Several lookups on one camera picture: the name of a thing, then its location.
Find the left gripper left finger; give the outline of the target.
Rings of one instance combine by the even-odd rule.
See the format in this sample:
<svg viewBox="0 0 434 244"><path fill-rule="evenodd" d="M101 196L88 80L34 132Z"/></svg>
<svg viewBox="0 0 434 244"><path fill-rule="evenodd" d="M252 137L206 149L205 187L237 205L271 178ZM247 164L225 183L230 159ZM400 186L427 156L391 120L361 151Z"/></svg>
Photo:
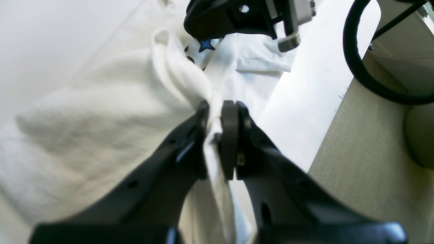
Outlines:
<svg viewBox="0 0 434 244"><path fill-rule="evenodd" d="M209 104L173 129L107 195L67 219L41 223L31 244L183 244L178 230L189 190L206 179L203 142Z"/></svg>

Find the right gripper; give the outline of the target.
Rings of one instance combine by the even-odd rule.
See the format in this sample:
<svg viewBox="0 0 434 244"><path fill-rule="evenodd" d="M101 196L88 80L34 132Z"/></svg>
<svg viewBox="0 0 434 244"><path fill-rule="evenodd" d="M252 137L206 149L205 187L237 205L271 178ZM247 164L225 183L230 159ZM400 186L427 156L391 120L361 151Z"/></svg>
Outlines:
<svg viewBox="0 0 434 244"><path fill-rule="evenodd" d="M183 26L197 40L234 33L266 35L278 39L278 49L285 53L300 45L299 26L315 15L314 0L191 0ZM276 32L280 22L283 38Z"/></svg>

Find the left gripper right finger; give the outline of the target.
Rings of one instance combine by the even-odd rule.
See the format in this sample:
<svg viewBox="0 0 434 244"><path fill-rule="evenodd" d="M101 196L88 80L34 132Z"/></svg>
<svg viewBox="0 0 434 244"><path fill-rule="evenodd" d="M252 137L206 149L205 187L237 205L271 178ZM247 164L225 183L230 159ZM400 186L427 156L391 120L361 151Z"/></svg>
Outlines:
<svg viewBox="0 0 434 244"><path fill-rule="evenodd" d="M367 218L332 197L286 158L242 102L224 101L219 153L226 180L248 189L256 244L406 244L397 222Z"/></svg>

